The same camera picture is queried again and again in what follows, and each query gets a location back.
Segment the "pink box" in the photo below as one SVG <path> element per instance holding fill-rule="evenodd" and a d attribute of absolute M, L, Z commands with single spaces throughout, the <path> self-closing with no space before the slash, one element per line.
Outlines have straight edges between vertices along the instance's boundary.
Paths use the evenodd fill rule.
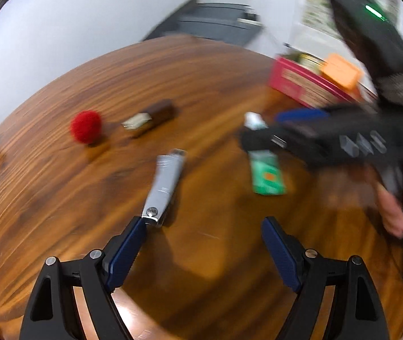
<path fill-rule="evenodd" d="M 311 108 L 354 101 L 328 80 L 285 58 L 275 60 L 269 86 Z"/>

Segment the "blue object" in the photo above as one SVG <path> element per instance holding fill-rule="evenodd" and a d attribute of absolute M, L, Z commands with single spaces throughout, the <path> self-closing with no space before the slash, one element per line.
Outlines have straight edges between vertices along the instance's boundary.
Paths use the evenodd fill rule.
<path fill-rule="evenodd" d="M 322 119 L 328 116 L 329 114 L 327 112 L 319 109 L 297 109 L 277 114 L 275 116 L 275 121 L 277 121 L 277 123 L 282 123 L 284 121 Z"/>
<path fill-rule="evenodd" d="M 145 238 L 146 224 L 145 220 L 140 218 L 110 261 L 108 279 L 105 283 L 107 291 L 113 292 L 116 287 L 120 287 L 123 284 Z"/>
<path fill-rule="evenodd" d="M 296 262 L 268 218 L 261 223 L 261 234 L 283 283 L 294 292 L 298 292 L 302 284 L 297 276 Z"/>

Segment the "red ball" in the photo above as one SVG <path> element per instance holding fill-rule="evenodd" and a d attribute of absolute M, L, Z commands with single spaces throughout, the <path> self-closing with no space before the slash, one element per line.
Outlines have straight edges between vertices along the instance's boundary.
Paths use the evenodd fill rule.
<path fill-rule="evenodd" d="M 102 130 L 101 116 L 96 111 L 82 111 L 71 121 L 71 134 L 80 143 L 89 145 L 99 139 Z"/>

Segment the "green light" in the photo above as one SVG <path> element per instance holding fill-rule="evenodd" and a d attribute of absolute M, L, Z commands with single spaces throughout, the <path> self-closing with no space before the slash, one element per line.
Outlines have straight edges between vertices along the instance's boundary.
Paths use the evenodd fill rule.
<path fill-rule="evenodd" d="M 373 14 L 375 14 L 379 19 L 384 18 L 380 12 L 376 11 L 376 10 L 373 9 L 371 6 L 365 5 L 365 7 L 366 7 L 366 9 L 367 9 L 368 11 L 371 11 Z"/>

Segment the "brown wooden tabletop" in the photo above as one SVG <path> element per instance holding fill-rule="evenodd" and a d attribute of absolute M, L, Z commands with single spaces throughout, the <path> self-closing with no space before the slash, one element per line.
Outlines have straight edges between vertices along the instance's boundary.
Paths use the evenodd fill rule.
<path fill-rule="evenodd" d="M 295 299 L 261 240 L 274 215 L 287 233 L 323 256 L 363 257 L 379 292 L 391 338 L 403 331 L 403 248 L 384 238 L 369 208 L 369 186 L 342 169 L 316 174 L 280 157 L 288 193 L 251 188 L 237 131 L 244 113 L 296 106 L 266 86 L 272 59 L 188 36 L 146 41 L 92 60 L 58 78 L 0 125 L 0 336 L 15 340 L 48 256 L 82 258 L 102 248 L 142 211 L 155 159 L 186 150 L 179 208 L 171 226 L 151 231 L 122 288 L 119 312 L 136 339 L 274 339 Z M 121 122 L 164 98 L 174 120 L 130 139 Z M 79 111 L 101 113 L 108 137 L 75 143 Z M 315 327 L 321 339 L 329 300 Z M 87 338 L 96 339 L 76 290 Z"/>

